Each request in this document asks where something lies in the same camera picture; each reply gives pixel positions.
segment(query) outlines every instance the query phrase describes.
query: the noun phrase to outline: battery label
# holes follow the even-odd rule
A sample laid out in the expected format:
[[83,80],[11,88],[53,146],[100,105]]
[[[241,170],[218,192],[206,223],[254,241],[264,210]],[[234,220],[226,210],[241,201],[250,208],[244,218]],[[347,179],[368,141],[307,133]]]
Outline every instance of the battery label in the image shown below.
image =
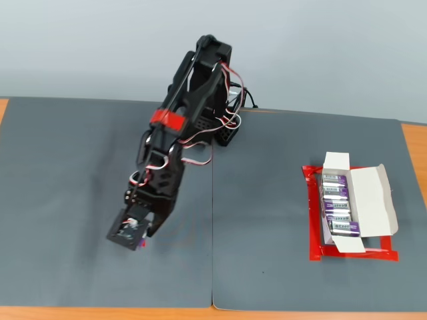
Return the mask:
[[339,192],[340,188],[338,188],[338,187],[324,187],[324,191]]
[[341,208],[348,209],[348,203],[332,203],[332,205],[336,209],[341,209]]
[[352,220],[349,213],[348,214],[337,214],[337,213],[326,214],[326,219],[328,221],[335,220],[335,221],[345,221],[345,222]]
[[350,230],[349,223],[332,222],[332,227],[339,230]]

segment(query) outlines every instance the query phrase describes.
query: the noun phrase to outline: battery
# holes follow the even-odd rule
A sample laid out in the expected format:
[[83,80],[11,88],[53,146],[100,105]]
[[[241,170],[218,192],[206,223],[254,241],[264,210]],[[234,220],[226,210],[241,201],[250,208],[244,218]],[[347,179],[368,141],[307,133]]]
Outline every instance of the battery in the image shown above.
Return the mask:
[[349,213],[350,203],[346,200],[325,200],[324,210],[326,213]]
[[323,199],[348,200],[348,189],[343,187],[323,187]]
[[345,175],[322,175],[322,185],[324,187],[347,187]]
[[326,213],[326,219],[328,221],[335,220],[335,221],[351,221],[352,215],[347,213]]
[[349,237],[359,237],[359,223],[355,221],[329,221],[330,231],[333,235],[344,235]]

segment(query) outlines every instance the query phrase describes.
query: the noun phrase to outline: gray mat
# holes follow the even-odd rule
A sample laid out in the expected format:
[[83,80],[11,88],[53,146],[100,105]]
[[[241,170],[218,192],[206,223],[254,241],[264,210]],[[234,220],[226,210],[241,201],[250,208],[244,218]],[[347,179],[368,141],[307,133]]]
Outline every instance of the gray mat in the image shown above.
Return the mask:
[[[398,121],[300,113],[242,115],[213,163],[213,303],[272,311],[427,311],[427,214]],[[386,167],[400,262],[308,255],[302,165],[327,151]]]
[[0,132],[0,305],[211,305],[210,165],[187,166],[175,211],[145,249],[105,239],[156,106],[10,100]]

